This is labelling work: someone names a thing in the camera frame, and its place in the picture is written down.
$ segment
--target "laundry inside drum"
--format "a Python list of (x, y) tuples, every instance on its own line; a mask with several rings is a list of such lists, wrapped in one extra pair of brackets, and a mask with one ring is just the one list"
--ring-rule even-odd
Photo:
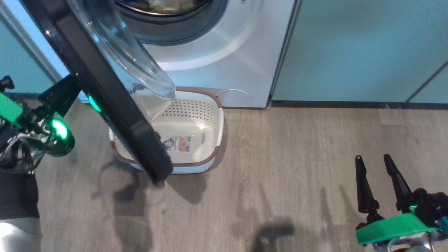
[(208, 1), (211, 0), (118, 0), (117, 2), (148, 15), (159, 16), (183, 14), (199, 8)]

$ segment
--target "baseboard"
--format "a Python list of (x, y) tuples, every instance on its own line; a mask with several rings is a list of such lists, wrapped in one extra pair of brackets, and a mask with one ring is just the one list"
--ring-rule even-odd
[(352, 109), (435, 109), (448, 110), (448, 104), (364, 101), (272, 101), (280, 108), (352, 108)]
[(15, 93), (15, 92), (5, 92), (4, 94), (9, 98), (24, 99), (24, 100), (34, 100), (37, 99), (37, 97), (40, 95), (37, 93)]

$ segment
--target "laundry basket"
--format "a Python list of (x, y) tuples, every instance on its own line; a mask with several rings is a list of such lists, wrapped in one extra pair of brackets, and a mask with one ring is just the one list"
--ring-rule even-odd
[[(173, 174), (200, 173), (208, 170), (221, 145), (224, 112), (218, 98), (206, 91), (177, 88), (174, 101), (151, 123), (167, 149), (174, 166)], [(115, 155), (139, 169), (138, 164), (109, 128)]]

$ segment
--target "front-load washing machine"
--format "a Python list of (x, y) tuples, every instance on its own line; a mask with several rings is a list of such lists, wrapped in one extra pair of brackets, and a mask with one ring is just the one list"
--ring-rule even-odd
[(176, 86), (226, 107), (267, 105), (295, 0), (116, 0)]

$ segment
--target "wooden floor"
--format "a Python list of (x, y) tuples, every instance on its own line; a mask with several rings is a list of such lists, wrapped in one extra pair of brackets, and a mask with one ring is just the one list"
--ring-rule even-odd
[(75, 149), (37, 170), (43, 251), (372, 251), (355, 237), (365, 220), (357, 154), (385, 217), (398, 214), (385, 153), (411, 189), (448, 192), (448, 111), (267, 108), (225, 119), (212, 170), (155, 188), (114, 159), (106, 124), (76, 103), (66, 118)]

